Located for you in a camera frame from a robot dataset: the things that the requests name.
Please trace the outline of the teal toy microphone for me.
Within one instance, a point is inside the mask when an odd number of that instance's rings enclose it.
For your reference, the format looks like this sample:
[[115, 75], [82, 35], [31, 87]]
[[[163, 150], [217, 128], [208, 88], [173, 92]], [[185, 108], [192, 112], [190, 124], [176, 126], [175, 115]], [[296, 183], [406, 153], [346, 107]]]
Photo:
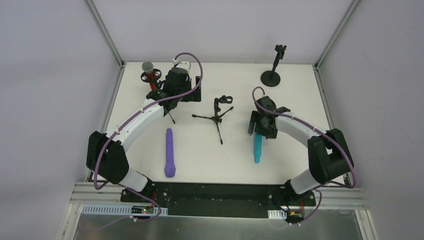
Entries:
[[262, 156], [263, 137], [260, 134], [255, 134], [253, 143], [254, 163], [259, 164]]

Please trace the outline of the black tripod clip stand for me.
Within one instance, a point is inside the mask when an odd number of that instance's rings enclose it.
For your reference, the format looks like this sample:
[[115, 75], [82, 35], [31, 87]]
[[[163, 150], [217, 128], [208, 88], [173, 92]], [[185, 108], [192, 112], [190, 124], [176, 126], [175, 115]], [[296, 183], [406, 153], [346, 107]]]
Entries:
[[220, 144], [223, 145], [223, 139], [221, 136], [221, 132], [220, 132], [220, 128], [219, 128], [219, 124], [222, 123], [222, 117], [228, 113], [229, 111], [233, 110], [234, 107], [231, 106], [228, 110], [226, 110], [225, 112], [223, 112], [222, 114], [219, 114], [221, 112], [221, 108], [220, 108], [220, 104], [232, 104], [233, 103], [233, 97], [232, 96], [227, 96], [227, 95], [222, 95], [221, 97], [216, 97], [213, 101], [213, 110], [214, 110], [214, 115], [211, 117], [206, 117], [206, 116], [200, 116], [200, 115], [196, 115], [196, 114], [192, 114], [191, 116], [193, 118], [201, 118], [201, 119], [207, 119], [207, 120], [211, 120], [215, 123], [215, 126], [217, 128], [218, 134], [219, 134], [219, 139], [220, 139]]

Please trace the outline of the black round-base mic stand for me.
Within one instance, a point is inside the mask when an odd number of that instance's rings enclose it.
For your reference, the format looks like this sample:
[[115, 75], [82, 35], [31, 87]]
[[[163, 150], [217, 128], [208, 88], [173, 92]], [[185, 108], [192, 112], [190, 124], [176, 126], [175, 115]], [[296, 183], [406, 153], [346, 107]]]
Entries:
[[281, 82], [280, 75], [276, 72], [276, 68], [279, 65], [280, 60], [284, 58], [285, 51], [287, 49], [286, 45], [276, 45], [275, 51], [276, 56], [272, 64], [271, 70], [264, 71], [260, 76], [260, 81], [267, 87], [276, 87]]

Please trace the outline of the black tripod shock-mount stand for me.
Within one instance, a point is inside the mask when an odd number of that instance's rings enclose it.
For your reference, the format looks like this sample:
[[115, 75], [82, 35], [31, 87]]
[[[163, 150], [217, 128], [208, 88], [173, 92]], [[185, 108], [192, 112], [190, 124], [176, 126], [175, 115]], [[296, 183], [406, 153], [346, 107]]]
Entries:
[[146, 98], [155, 102], [162, 100], [158, 104], [159, 106], [163, 107], [163, 116], [166, 116], [169, 114], [170, 110], [175, 108], [172, 106], [175, 100], [164, 100], [166, 98], [173, 97], [174, 95], [173, 92], [165, 90], [167, 81], [160, 81], [161, 77], [161, 70], [148, 66], [143, 67], [143, 72], [140, 76], [140, 79], [142, 82], [148, 83], [151, 88], [151, 91], [146, 95]]

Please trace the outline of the red glitter microphone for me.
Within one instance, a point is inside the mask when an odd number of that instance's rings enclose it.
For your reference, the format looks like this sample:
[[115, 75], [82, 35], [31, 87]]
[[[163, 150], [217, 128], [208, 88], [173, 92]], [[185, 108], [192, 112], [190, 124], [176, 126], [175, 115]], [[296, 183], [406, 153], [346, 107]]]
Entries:
[[148, 83], [151, 90], [155, 90], [157, 88], [157, 76], [156, 76], [156, 70], [154, 68], [154, 65], [150, 61], [145, 61], [142, 64], [142, 70], [143, 73], [141, 74], [140, 78], [144, 83]]

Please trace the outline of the purple toy microphone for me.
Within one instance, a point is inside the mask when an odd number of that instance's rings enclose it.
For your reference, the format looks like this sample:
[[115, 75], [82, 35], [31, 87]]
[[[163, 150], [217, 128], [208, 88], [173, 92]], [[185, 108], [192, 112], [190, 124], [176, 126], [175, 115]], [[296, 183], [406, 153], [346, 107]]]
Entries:
[[175, 158], [174, 158], [174, 139], [171, 128], [166, 130], [166, 153], [164, 173], [167, 178], [173, 178], [176, 174]]

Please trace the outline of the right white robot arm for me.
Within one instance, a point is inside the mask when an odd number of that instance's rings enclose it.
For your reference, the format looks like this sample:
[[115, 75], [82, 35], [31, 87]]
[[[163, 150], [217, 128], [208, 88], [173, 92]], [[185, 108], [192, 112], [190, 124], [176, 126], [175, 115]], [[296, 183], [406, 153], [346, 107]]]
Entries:
[[354, 163], [341, 130], [324, 130], [295, 116], [286, 107], [277, 107], [269, 96], [253, 100], [248, 134], [257, 134], [266, 139], [276, 139], [279, 132], [285, 133], [307, 149], [308, 168], [289, 179], [284, 187], [290, 195], [300, 196], [335, 179], [354, 172]]

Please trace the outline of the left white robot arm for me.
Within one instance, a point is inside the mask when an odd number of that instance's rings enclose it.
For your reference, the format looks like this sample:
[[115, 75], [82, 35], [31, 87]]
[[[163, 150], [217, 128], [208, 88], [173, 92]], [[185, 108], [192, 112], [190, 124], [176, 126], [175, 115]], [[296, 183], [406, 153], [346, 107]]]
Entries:
[[190, 71], [172, 67], [165, 80], [146, 95], [142, 105], [121, 123], [102, 133], [94, 131], [88, 139], [86, 166], [114, 185], [141, 192], [149, 178], [130, 167], [126, 153], [153, 123], [164, 118], [186, 96], [200, 89], [203, 76], [192, 86]]

